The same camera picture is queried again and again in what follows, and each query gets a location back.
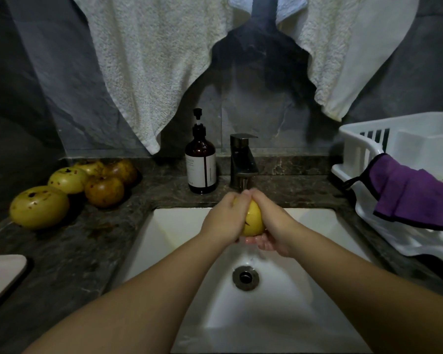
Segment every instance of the forearm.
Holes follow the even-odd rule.
[[[443,353],[443,297],[307,228],[290,246],[376,353]]]
[[[61,321],[25,353],[167,354],[205,274],[225,247],[210,234],[195,236]]]

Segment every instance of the hand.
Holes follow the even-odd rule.
[[[218,238],[226,246],[232,244],[243,231],[250,202],[251,194],[248,190],[241,194],[229,192],[207,214],[200,233]]]
[[[290,257],[289,242],[295,233],[298,233],[304,226],[294,220],[286,210],[272,202],[260,190],[249,191],[253,200],[261,209],[261,216],[266,225],[266,233],[247,237],[247,244],[257,244],[261,250],[277,251],[281,256]]]

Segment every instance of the backsplash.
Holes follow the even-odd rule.
[[[67,155],[148,156],[105,88],[85,17],[73,1],[7,2]],[[259,137],[251,142],[256,153],[341,153],[341,124],[313,102],[306,56],[281,32],[260,35],[246,24],[230,32],[163,130],[160,154],[183,154],[196,106],[220,151],[228,148],[230,133],[247,132]],[[443,111],[443,0],[420,0],[405,40],[343,123],[431,110]]]
[[[33,66],[0,0],[0,220],[10,200],[65,156]]]

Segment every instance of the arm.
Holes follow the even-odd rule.
[[[242,232],[251,196],[227,194],[200,233],[121,287],[79,309],[25,354],[169,353],[213,262]]]
[[[247,239],[293,257],[375,353],[443,353],[443,297],[403,280],[299,224],[251,190],[270,234]]]

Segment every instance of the soap dispenser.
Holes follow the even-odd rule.
[[[194,115],[197,119],[192,128],[194,140],[186,146],[187,178],[192,192],[204,194],[212,192],[217,186],[215,147],[205,139],[206,129],[200,123],[201,108],[195,108]]]

